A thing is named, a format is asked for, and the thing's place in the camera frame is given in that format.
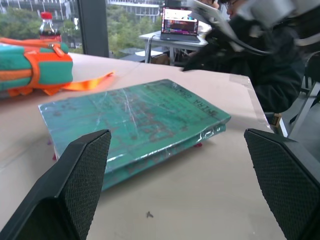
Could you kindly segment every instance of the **bottle label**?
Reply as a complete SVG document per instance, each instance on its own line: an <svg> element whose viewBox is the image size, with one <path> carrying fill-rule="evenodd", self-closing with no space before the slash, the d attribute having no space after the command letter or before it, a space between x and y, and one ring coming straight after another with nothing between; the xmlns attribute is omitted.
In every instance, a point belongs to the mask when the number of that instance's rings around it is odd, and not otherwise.
<svg viewBox="0 0 320 240"><path fill-rule="evenodd" d="M61 35L54 35L54 36L43 36L43 35L40 35L40 39L50 39L50 40L53 40L53 41L62 42Z"/></svg>

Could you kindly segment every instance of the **book cover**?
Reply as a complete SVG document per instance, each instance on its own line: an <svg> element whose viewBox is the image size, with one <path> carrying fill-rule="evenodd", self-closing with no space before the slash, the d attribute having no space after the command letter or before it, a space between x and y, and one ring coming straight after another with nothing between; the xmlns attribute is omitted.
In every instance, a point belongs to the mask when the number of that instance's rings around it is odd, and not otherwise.
<svg viewBox="0 0 320 240"><path fill-rule="evenodd" d="M82 135L111 131L103 190L225 131L230 115L168 79L39 106L57 157Z"/></svg>

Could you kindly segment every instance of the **glass window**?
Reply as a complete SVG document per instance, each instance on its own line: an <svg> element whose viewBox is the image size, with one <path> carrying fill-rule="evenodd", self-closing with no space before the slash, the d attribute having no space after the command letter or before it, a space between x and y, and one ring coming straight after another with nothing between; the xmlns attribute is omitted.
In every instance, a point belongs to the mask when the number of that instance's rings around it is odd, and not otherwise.
<svg viewBox="0 0 320 240"><path fill-rule="evenodd" d="M140 35L161 30L163 0L107 0L109 56L123 58L145 49Z"/></svg>
<svg viewBox="0 0 320 240"><path fill-rule="evenodd" d="M77 2L72 0L0 1L0 37L38 39L41 12L50 12L54 27L73 53L83 53Z"/></svg>

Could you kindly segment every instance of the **desk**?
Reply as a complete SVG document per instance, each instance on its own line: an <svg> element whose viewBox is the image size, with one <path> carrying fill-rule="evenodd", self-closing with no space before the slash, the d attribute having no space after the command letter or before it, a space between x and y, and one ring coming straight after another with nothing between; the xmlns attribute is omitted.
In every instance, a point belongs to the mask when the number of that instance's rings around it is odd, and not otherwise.
<svg viewBox="0 0 320 240"><path fill-rule="evenodd" d="M171 79L232 118L226 132L101 194L88 240L285 240L262 196L246 128L269 131L247 77L71 54L76 81L114 70L93 92ZM0 101L0 229L55 162L38 105L87 95L42 92ZM149 212L153 218L146 217Z"/></svg>
<svg viewBox="0 0 320 240"><path fill-rule="evenodd" d="M148 40L152 37L152 44L162 46L162 47L168 47L170 50L170 64L175 61L174 58L174 49L186 49L191 51L197 51L201 47L207 44L207 41L204 40L202 37L199 37L200 42L186 42L186 41L168 41L168 40L162 40L160 39L161 31L155 31L148 34L144 34L139 36L140 39L144 40L144 50L145 50L145 63L148 61L148 55L147 55L147 48L148 48Z"/></svg>

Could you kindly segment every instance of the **plastic bottle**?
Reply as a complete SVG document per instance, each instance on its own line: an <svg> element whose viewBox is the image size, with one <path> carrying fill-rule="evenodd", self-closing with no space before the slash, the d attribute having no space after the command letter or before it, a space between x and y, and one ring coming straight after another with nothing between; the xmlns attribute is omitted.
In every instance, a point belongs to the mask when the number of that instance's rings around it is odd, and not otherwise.
<svg viewBox="0 0 320 240"><path fill-rule="evenodd" d="M54 28L52 23L52 14L44 11L41 13L42 25L39 30L40 39L51 39L53 41L61 42L61 33Z"/></svg>

